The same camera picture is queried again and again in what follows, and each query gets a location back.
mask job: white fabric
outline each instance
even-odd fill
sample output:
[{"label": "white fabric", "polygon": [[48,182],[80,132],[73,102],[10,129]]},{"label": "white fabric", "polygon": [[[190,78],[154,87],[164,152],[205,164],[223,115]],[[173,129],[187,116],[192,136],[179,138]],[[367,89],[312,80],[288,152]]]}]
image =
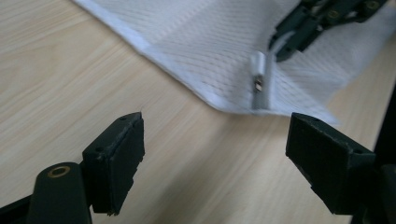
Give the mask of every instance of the white fabric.
[{"label": "white fabric", "polygon": [[251,56],[263,52],[295,0],[74,0],[216,109],[305,113],[335,122],[325,103],[396,29],[396,10],[325,32],[304,53],[267,62],[266,108],[253,109]]}]

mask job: zipper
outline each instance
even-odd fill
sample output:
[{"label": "zipper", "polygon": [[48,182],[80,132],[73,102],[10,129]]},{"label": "zipper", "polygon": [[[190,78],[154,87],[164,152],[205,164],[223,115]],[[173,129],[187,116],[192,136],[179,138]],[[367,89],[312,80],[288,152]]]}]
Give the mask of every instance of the zipper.
[{"label": "zipper", "polygon": [[262,52],[255,52],[250,58],[250,72],[253,75],[252,109],[270,109],[271,56],[266,57]]}]

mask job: screw hole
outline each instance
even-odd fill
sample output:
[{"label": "screw hole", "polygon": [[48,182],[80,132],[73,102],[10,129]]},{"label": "screw hole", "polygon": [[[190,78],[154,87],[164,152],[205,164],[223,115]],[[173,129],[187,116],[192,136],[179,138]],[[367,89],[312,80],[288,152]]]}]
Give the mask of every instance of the screw hole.
[{"label": "screw hole", "polygon": [[370,9],[377,9],[379,7],[379,4],[376,1],[369,1],[366,3],[366,6]]},{"label": "screw hole", "polygon": [[328,17],[332,18],[332,19],[336,19],[340,16],[340,14],[336,11],[336,10],[331,10],[328,13]]},{"label": "screw hole", "polygon": [[58,166],[50,170],[47,175],[50,178],[57,178],[69,173],[70,167],[68,166]]}]

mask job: wooden table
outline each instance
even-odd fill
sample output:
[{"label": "wooden table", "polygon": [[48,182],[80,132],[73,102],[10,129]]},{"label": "wooden table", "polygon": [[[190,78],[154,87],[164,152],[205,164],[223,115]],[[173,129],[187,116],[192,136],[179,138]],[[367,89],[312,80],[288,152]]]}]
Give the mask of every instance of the wooden table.
[{"label": "wooden table", "polygon": [[[396,78],[396,35],[329,108],[373,148]],[[285,156],[289,118],[209,107],[70,1],[0,1],[0,206],[142,111],[144,161],[117,217],[94,223],[348,223]]]}]

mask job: robotic arm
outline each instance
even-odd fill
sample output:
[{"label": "robotic arm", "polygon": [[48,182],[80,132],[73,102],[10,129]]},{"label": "robotic arm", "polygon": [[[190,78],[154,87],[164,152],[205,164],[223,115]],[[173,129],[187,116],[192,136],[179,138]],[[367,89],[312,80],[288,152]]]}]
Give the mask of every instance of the robotic arm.
[{"label": "robotic arm", "polygon": [[302,0],[276,27],[269,49],[281,36],[293,32],[276,53],[278,62],[285,61],[296,50],[304,51],[325,30],[350,22],[365,22],[386,3],[387,0]]}]

